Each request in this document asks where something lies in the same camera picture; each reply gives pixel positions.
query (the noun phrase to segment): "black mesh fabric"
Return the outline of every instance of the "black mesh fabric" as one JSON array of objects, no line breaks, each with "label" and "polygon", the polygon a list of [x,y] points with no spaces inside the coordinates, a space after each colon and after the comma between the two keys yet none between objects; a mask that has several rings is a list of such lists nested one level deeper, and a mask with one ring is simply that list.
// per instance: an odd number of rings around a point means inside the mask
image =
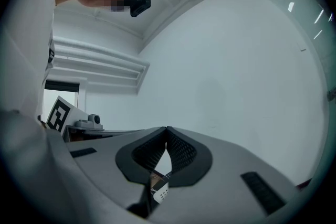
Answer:
[{"label": "black mesh fabric", "polygon": [[191,144],[171,132],[167,135],[167,151],[172,162],[172,174],[187,167],[194,161],[197,154]]},{"label": "black mesh fabric", "polygon": [[163,132],[138,146],[132,152],[132,158],[137,164],[149,172],[152,172],[161,159],[165,149],[165,132]]}]

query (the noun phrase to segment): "ceiling light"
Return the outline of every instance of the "ceiling light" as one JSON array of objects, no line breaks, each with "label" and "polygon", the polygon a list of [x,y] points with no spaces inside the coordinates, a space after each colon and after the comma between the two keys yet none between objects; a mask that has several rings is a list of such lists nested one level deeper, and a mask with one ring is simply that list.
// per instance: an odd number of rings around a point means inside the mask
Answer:
[{"label": "ceiling light", "polygon": [[316,39],[319,36],[319,34],[321,34],[321,32],[322,30],[314,37],[314,39]]},{"label": "ceiling light", "polygon": [[289,3],[289,7],[288,7],[289,12],[292,12],[293,7],[294,7],[294,2]]},{"label": "ceiling light", "polygon": [[317,23],[317,21],[319,20],[319,18],[321,17],[321,15],[322,15],[322,13],[324,12],[324,9],[321,11],[321,13],[320,13],[320,15],[319,15],[319,17],[317,17],[317,19],[316,19],[316,21],[315,21],[315,23],[314,24],[316,24]]}]

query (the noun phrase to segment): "person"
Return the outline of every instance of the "person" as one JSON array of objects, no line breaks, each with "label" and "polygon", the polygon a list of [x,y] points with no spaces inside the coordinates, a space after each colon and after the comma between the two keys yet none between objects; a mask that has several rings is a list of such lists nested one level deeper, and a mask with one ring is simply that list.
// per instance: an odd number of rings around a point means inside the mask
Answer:
[{"label": "person", "polygon": [[[11,0],[0,22],[0,109],[37,119],[55,56],[53,10],[70,0]],[[77,0],[123,10],[134,0]]]}]

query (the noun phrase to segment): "window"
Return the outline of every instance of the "window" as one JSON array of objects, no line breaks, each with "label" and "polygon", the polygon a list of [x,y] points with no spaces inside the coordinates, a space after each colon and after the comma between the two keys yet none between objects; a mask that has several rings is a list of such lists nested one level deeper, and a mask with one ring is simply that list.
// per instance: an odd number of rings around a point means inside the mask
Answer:
[{"label": "window", "polygon": [[78,91],[79,84],[47,80],[43,96],[43,113],[41,120],[47,122],[49,113],[58,96],[61,96],[64,100],[77,107]]}]

